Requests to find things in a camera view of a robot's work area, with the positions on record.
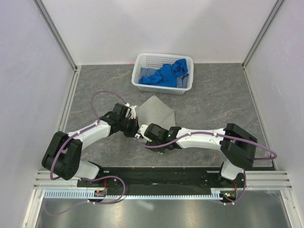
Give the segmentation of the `grey cloth napkin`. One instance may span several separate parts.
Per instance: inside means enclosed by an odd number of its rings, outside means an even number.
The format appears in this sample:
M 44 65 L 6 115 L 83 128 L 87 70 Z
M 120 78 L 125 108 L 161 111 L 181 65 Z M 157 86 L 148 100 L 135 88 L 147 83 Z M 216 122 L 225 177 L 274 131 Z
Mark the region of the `grey cloth napkin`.
M 142 124 L 157 124 L 162 128 L 169 130 L 171 127 L 176 125 L 174 110 L 168 107 L 155 95 L 139 106 L 137 115 L 139 126 Z M 144 144 L 147 142 L 145 139 L 138 141 Z

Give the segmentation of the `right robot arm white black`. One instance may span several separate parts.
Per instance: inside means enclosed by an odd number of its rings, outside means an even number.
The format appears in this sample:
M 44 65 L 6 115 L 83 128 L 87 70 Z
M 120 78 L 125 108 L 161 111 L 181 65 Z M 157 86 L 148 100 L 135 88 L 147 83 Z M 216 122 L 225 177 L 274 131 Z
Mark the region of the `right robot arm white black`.
M 234 123 L 215 130 L 192 130 L 171 127 L 166 130 L 159 125 L 143 124 L 140 135 L 147 140 L 145 147 L 164 153 L 166 150 L 203 148 L 222 152 L 226 161 L 218 174 L 218 183 L 230 186 L 242 171 L 251 169 L 254 164 L 257 139 Z

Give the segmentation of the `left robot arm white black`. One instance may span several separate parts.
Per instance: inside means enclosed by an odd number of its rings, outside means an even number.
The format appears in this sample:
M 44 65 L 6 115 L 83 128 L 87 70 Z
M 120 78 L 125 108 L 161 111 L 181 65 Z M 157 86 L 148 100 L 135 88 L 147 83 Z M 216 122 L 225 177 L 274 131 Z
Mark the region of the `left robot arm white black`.
M 104 175 L 99 172 L 100 167 L 82 160 L 82 151 L 117 132 L 133 138 L 139 130 L 137 109 L 136 105 L 116 103 L 112 111 L 98 117 L 87 127 L 69 133 L 56 132 L 42 159 L 43 168 L 50 171 L 50 179 L 86 178 L 94 187 L 101 186 Z

